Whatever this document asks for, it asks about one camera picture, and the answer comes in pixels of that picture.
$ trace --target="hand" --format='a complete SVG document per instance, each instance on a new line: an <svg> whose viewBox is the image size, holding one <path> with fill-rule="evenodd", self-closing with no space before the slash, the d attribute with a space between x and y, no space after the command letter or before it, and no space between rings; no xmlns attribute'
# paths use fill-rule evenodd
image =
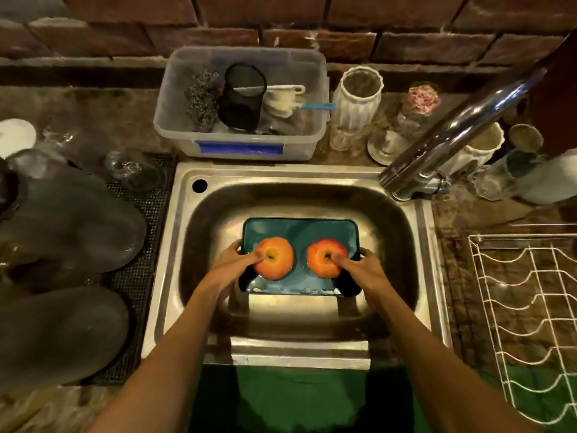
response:
<svg viewBox="0 0 577 433"><path fill-rule="evenodd" d="M212 263L210 271L205 275L198 287L204 289L216 289L219 293L219 301L224 301L232 290L234 281L242 275L251 264L264 260L265 254L256 251L241 255L238 253L241 241L236 240L223 250Z"/></svg>
<svg viewBox="0 0 577 433"><path fill-rule="evenodd" d="M381 267L381 262L377 256L369 249L360 248L361 261L354 262L349 260L341 253L333 253L331 259L337 266L348 271L357 285L363 290L369 306L379 310L379 300L383 293L392 289L391 283L386 278L385 272Z"/></svg>

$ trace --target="brick wall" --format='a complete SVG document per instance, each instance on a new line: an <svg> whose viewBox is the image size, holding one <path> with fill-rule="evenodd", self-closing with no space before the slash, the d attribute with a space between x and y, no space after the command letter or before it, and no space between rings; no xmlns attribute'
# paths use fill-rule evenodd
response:
<svg viewBox="0 0 577 433"><path fill-rule="evenodd" d="M577 0L0 0L0 57L316 48L330 62L511 65L577 28Z"/></svg>

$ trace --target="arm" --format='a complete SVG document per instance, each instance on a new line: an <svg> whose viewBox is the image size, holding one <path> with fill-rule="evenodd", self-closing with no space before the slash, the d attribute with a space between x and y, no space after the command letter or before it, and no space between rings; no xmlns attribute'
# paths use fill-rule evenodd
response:
<svg viewBox="0 0 577 433"><path fill-rule="evenodd" d="M223 251L195 288L184 311L155 349L96 418L88 433L184 431L196 393L212 314L233 282L260 252L237 254L240 242Z"/></svg>
<svg viewBox="0 0 577 433"><path fill-rule="evenodd" d="M332 259L350 272L371 308L385 320L431 428L437 433L537 433L417 319L387 280L379 259L366 249L362 254L359 262L341 254Z"/></svg>

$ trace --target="wire dish rack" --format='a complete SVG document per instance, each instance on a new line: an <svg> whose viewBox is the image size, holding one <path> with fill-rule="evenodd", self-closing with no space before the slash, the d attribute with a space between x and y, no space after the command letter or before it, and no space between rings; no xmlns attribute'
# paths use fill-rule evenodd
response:
<svg viewBox="0 0 577 433"><path fill-rule="evenodd" d="M469 246L506 399L547 431L577 431L577 234Z"/></svg>

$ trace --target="black mesh cup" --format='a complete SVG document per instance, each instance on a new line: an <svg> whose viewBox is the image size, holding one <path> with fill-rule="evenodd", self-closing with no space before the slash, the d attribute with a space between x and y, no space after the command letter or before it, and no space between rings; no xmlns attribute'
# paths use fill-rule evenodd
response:
<svg viewBox="0 0 577 433"><path fill-rule="evenodd" d="M255 66L239 62L228 67L218 99L220 121L233 129L254 132L266 90L267 80Z"/></svg>

